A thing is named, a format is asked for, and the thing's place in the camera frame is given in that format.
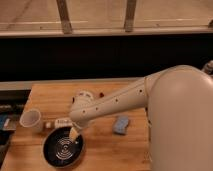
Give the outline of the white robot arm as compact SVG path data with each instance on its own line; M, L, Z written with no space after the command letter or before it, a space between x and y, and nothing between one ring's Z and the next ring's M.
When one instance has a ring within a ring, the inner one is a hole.
M151 171L213 171L213 78L187 65L171 67L98 100L78 97L70 138L105 115L148 109Z

